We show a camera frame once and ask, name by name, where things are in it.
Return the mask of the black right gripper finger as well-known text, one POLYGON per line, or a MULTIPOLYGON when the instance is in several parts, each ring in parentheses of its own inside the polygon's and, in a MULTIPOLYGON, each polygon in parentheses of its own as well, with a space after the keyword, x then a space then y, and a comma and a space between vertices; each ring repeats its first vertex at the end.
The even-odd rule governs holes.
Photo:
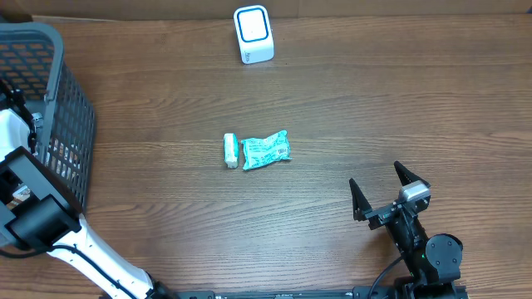
POLYGON ((349 186, 352 193, 353 218, 359 222, 366 221, 367 215, 372 212, 372 206, 360 190, 355 179, 349 179, 349 186))
POLYGON ((416 181, 421 181, 427 188, 431 187, 430 183, 428 183, 426 180, 424 180, 420 176, 411 172, 407 167, 405 167, 399 161, 394 162, 394 168, 395 168, 395 171, 397 173, 399 180, 401 181, 402 186, 406 186, 416 181))

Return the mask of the teal packet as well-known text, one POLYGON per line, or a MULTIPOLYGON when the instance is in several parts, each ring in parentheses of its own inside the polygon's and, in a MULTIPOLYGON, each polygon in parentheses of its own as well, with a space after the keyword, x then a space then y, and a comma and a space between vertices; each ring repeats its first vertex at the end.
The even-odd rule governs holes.
POLYGON ((245 158, 243 170, 258 169, 274 162, 291 159, 291 147, 286 130, 280 130, 263 139, 245 139, 241 144, 245 158))

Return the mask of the Kleenex tissue pack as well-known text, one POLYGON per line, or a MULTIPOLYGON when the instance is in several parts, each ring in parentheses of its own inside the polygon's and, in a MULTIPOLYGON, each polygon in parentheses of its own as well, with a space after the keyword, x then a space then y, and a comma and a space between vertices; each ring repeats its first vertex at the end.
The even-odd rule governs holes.
POLYGON ((234 133, 224 135, 224 162, 229 169, 239 166, 239 142, 234 133))

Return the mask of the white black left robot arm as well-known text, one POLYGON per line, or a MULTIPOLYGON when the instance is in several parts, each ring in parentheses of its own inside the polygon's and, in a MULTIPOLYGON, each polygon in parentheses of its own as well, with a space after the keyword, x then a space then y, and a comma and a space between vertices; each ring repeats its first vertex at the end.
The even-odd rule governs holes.
POLYGON ((19 145, 1 161, 1 254, 48 254, 74 267, 109 298, 173 298, 148 272, 114 251, 90 227, 74 193, 19 145))

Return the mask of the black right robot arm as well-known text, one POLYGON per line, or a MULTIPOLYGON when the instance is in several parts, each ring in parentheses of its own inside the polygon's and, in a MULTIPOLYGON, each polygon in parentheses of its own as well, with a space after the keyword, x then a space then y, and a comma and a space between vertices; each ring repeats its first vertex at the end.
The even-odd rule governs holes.
POLYGON ((371 230, 387 229, 400 256, 369 287, 354 287, 354 298, 467 299, 461 277, 463 243, 448 233, 428 237, 418 214, 429 207, 431 185, 400 162, 394 163, 401 181, 392 203, 372 208, 355 179, 349 179, 353 218, 367 221, 371 230))

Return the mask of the white barcode scanner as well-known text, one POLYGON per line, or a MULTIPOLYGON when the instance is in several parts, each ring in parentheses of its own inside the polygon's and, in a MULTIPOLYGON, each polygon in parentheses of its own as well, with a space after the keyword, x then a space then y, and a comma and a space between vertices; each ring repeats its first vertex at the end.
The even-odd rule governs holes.
POLYGON ((274 42, 267 9, 262 5, 240 7, 234 12, 234 26, 244 64, 269 61, 274 42))

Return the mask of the grey plastic mesh basket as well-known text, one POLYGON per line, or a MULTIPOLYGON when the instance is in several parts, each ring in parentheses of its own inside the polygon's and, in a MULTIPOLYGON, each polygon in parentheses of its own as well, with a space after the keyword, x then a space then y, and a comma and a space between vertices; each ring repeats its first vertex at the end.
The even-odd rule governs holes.
POLYGON ((86 207, 96 113, 64 61, 60 33, 40 22, 3 23, 1 79, 34 114, 37 159, 86 207))

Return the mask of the brown cardboard back panel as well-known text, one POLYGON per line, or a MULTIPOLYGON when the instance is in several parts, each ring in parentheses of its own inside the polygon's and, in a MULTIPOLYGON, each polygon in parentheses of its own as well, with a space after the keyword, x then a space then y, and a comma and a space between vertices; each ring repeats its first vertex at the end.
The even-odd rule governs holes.
POLYGON ((276 18, 519 14, 531 9, 531 0, 1 0, 1 14, 21 19, 220 19, 256 4, 276 18))

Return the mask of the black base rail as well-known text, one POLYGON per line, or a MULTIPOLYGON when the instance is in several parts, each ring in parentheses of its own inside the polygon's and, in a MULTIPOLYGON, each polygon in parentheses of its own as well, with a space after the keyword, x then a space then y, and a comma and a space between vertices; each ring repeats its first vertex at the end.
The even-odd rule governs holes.
POLYGON ((368 299, 370 287, 350 290, 274 291, 274 292, 175 292, 179 299, 368 299))

